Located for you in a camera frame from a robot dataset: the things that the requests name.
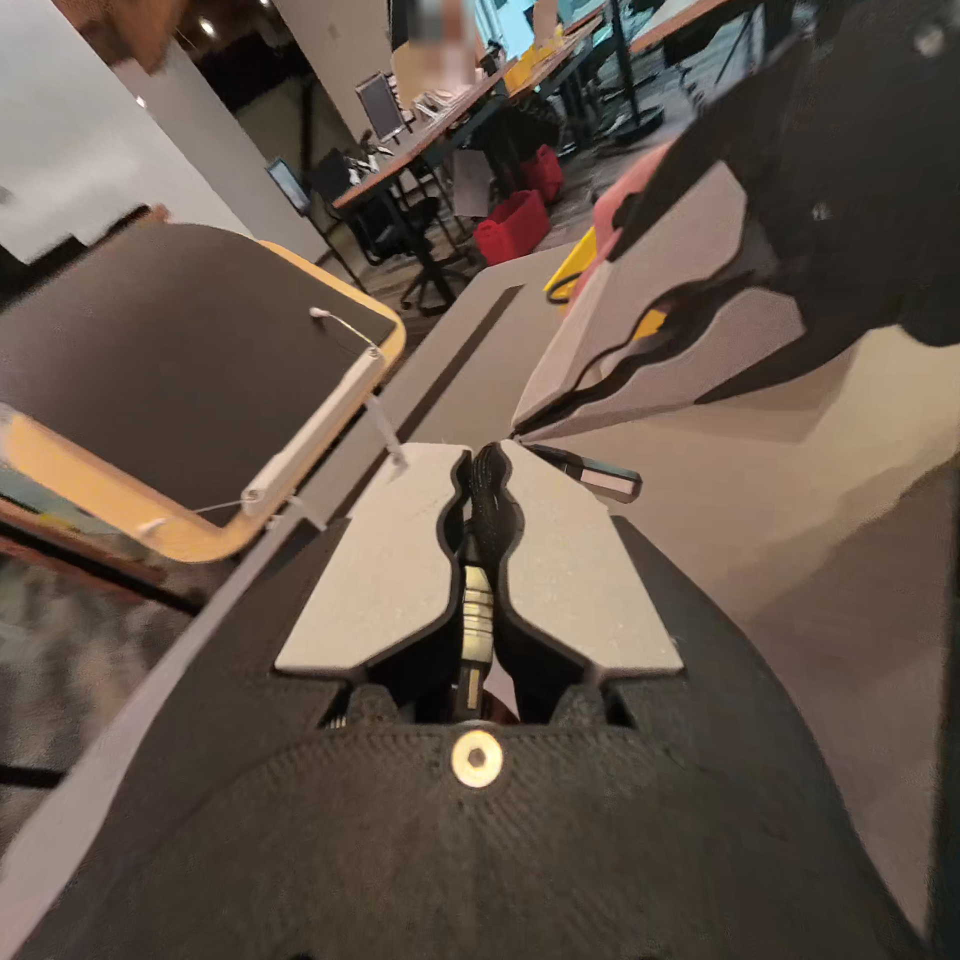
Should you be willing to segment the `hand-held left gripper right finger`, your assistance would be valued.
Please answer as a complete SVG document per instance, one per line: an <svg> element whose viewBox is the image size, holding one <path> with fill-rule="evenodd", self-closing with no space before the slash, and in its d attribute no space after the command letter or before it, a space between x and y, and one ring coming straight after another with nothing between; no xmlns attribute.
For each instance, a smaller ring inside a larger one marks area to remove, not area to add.
<svg viewBox="0 0 960 960"><path fill-rule="evenodd" d="M505 439L493 446L497 656L520 689L674 676L684 663L598 499L637 499L638 474Z"/></svg>

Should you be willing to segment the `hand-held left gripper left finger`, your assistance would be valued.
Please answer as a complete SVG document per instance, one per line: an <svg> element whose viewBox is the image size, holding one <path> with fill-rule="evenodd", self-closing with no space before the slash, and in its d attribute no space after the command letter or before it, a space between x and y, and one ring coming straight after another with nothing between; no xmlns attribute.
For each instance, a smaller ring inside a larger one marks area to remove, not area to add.
<svg viewBox="0 0 960 960"><path fill-rule="evenodd" d="M442 626L459 595L457 547L472 450L409 442L386 461L274 661L292 676L358 679Z"/></svg>

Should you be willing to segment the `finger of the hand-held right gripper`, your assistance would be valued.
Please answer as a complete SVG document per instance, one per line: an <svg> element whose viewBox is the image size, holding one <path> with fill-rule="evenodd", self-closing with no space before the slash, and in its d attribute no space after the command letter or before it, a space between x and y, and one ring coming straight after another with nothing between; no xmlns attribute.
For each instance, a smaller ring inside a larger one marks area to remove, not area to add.
<svg viewBox="0 0 960 960"><path fill-rule="evenodd" d="M515 408L513 434L578 434L642 419L695 402L702 392L750 363L723 336L751 334L746 276L726 288L706 282L728 267L742 246L747 195L722 162L706 172L631 246L594 269L539 360ZM692 334L666 356L619 357L607 376L583 388L583 376L633 342L643 317L672 296L667 320Z"/></svg>
<svg viewBox="0 0 960 960"><path fill-rule="evenodd" d="M558 439L688 408L805 331L792 296L747 288L724 303L690 345L662 359L627 357L595 387L519 421L517 436Z"/></svg>

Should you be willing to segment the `yellow plastic bin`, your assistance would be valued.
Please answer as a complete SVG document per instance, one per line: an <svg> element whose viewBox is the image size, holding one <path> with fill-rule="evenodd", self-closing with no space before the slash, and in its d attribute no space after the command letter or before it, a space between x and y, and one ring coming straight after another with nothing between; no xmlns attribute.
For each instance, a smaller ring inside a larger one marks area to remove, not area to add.
<svg viewBox="0 0 960 960"><path fill-rule="evenodd" d="M597 241L595 228L592 226L573 246L570 254L561 262L544 286L543 293L547 303L565 313L570 307L581 275L593 266L596 256ZM666 316L663 310L649 309L638 322L631 339L642 341L653 337L661 331Z"/></svg>

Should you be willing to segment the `small red bin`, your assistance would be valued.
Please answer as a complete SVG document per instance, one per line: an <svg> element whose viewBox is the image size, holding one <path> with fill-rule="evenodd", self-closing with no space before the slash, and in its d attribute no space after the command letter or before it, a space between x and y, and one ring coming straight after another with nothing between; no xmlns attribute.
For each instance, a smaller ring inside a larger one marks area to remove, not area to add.
<svg viewBox="0 0 960 960"><path fill-rule="evenodd" d="M564 172L556 150L547 143L541 144L525 160L520 162L525 183L538 192L546 207L552 206L565 189Z"/></svg>

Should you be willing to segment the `large red bin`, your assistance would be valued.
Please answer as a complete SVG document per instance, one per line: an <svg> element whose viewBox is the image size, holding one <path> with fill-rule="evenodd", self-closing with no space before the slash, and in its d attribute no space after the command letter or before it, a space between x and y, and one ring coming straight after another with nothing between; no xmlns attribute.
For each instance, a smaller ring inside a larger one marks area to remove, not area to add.
<svg viewBox="0 0 960 960"><path fill-rule="evenodd" d="M473 230L476 247L489 267L524 258L549 234L551 223L539 190L511 194Z"/></svg>

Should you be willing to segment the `white tablet stand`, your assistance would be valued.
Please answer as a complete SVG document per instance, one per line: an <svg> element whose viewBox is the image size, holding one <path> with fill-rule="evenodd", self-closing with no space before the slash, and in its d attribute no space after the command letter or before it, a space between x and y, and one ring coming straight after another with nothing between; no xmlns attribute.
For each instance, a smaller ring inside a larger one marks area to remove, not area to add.
<svg viewBox="0 0 960 960"><path fill-rule="evenodd" d="M127 524L126 534L170 559L205 563L234 555L270 525L354 415L374 400L374 391L396 365L406 344L405 327L394 310L365 294L358 294L351 303L384 321L387 334L376 342L355 322L320 307L310 309L317 327L327 331L340 327L361 351L327 398L247 484L232 520L217 527L205 520L208 508L186 510L152 495L150 507L143 508L145 516L136 524Z"/></svg>

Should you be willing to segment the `grey flat panel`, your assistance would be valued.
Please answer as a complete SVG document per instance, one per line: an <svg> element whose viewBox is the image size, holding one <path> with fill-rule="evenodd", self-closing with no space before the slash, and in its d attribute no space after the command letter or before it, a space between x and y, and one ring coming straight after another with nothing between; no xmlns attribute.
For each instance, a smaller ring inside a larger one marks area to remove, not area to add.
<svg viewBox="0 0 960 960"><path fill-rule="evenodd" d="M452 207L463 218L483 220L490 211L493 171L481 150L459 149L451 154Z"/></svg>

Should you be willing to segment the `small yellow bins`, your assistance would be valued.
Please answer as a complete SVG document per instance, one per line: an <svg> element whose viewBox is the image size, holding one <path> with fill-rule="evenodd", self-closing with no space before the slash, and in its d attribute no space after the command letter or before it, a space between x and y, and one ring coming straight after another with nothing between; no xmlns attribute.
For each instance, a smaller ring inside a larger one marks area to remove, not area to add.
<svg viewBox="0 0 960 960"><path fill-rule="evenodd" d="M510 99L518 99L535 90L564 62L568 56L568 48L566 42L532 46L521 57L511 60L503 76L503 84Z"/></svg>

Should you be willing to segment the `black office chair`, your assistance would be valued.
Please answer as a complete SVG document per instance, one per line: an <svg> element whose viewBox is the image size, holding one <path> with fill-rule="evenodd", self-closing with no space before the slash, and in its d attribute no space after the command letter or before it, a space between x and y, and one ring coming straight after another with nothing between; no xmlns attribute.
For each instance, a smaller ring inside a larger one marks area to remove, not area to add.
<svg viewBox="0 0 960 960"><path fill-rule="evenodd" d="M384 266L391 259L412 257L419 264L419 271L401 294L403 309L415 308L423 317L438 316L443 307L448 307L454 297L451 283L467 284L469 276L460 263L471 268L479 265L476 251L453 240L440 215L440 200L427 196L403 207L392 194L376 195L366 203L364 216L370 225L367 261L371 266ZM450 254L436 257L429 233L438 227L450 246Z"/></svg>

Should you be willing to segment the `long wooden desk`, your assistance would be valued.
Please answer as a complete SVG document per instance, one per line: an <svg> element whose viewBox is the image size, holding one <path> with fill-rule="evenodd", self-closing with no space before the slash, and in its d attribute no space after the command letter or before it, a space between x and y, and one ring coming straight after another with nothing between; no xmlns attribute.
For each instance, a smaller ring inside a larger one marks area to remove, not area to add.
<svg viewBox="0 0 960 960"><path fill-rule="evenodd" d="M417 162L436 165L443 162L452 151L465 145L476 127L509 103L506 76L516 63L515 59L510 60L495 74L474 84L446 114L408 139L382 169L336 198L332 202L333 209L337 212L349 210L368 196L389 190L402 173Z"/></svg>

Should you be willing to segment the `small grey monitor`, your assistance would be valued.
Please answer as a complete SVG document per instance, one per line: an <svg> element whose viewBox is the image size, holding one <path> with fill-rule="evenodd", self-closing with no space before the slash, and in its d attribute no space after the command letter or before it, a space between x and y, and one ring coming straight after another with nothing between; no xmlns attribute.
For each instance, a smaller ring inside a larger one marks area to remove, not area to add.
<svg viewBox="0 0 960 960"><path fill-rule="evenodd" d="M366 78L355 87L355 92L379 141L396 140L407 129L402 109L385 74L380 72Z"/></svg>

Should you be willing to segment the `small tablet sign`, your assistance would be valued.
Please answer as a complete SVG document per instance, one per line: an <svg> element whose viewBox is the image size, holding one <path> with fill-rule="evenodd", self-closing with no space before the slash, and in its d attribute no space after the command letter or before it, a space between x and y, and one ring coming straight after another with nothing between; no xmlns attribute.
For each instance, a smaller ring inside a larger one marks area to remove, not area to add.
<svg viewBox="0 0 960 960"><path fill-rule="evenodd" d="M289 164L278 157L266 168L271 181L281 191L299 217L306 218L312 210L312 201Z"/></svg>

